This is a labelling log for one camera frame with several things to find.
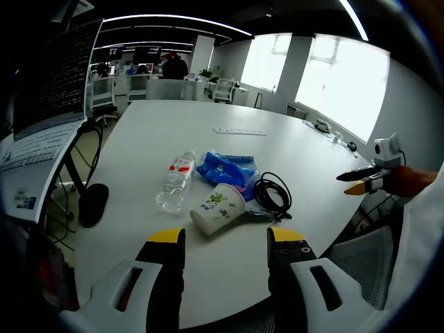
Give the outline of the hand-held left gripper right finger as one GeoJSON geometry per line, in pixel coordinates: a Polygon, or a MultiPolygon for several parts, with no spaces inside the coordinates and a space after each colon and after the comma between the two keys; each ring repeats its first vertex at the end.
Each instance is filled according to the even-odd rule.
{"type": "Polygon", "coordinates": [[[295,230],[267,230],[276,332],[369,332],[385,306],[385,230],[319,257],[295,230]]]}

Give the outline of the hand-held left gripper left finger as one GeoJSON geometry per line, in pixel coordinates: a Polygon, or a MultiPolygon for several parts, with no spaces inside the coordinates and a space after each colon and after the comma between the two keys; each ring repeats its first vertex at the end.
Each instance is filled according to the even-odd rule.
{"type": "Polygon", "coordinates": [[[60,317],[70,332],[178,332],[184,291],[183,228],[156,232],[91,288],[89,300],[60,317]]]}

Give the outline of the person's right hand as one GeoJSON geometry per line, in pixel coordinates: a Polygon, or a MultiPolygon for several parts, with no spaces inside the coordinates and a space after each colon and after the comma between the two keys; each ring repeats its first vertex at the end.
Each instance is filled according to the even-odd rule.
{"type": "Polygon", "coordinates": [[[416,196],[423,190],[420,174],[407,166],[399,166],[383,178],[382,189],[399,197],[416,196]]]}

